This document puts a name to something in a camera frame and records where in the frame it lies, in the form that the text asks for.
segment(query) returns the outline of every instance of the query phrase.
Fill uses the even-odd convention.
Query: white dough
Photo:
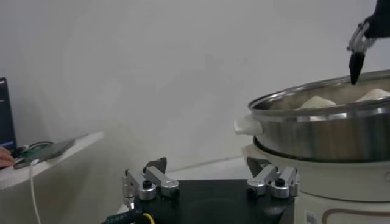
[[[303,108],[314,108],[314,107],[327,107],[327,106],[333,106],[336,105],[333,101],[327,100],[325,98],[319,97],[319,96],[313,96],[308,101],[306,101],[302,106],[300,106],[300,109]]]
[[[369,91],[366,95],[364,95],[360,99],[358,99],[356,102],[361,102],[361,101],[365,101],[365,100],[372,100],[372,99],[388,97],[388,96],[390,96],[389,92],[386,92],[382,89],[373,89],[373,90]]]

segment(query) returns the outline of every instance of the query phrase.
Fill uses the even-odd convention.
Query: white cable
[[[30,163],[30,184],[31,184],[32,204],[34,206],[35,216],[37,217],[38,224],[41,224],[41,218],[39,217],[37,202],[35,201],[34,178],[33,178],[33,173],[32,173],[33,166],[36,165],[38,162],[39,162],[39,160],[36,159]]]

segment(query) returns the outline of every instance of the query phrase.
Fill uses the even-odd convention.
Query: metal clamp
[[[299,193],[299,176],[297,169],[286,167],[279,178],[271,183],[271,195],[276,198],[288,198]]]
[[[161,194],[165,197],[176,198],[180,195],[179,182],[168,178],[154,166],[146,168],[145,178],[159,186]]]
[[[366,53],[367,49],[374,45],[376,38],[366,38],[367,30],[370,28],[368,22],[363,22],[358,25],[355,33],[353,33],[351,40],[348,43],[347,50],[352,51],[353,53]]]
[[[275,166],[267,165],[257,176],[246,181],[248,193],[256,197],[264,195],[268,182],[276,180],[279,175]]]
[[[157,187],[151,181],[145,179],[141,172],[126,170],[122,177],[123,196],[125,204],[127,199],[138,196],[141,200],[151,200],[156,197]]]

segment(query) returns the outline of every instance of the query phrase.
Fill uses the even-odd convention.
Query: pot handle
[[[263,134],[263,127],[261,123],[252,118],[249,114],[234,122],[234,132],[237,135],[261,135]]]

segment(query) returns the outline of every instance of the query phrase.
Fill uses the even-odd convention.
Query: human hand
[[[0,168],[12,166],[14,162],[15,159],[11,156],[11,152],[0,147]]]

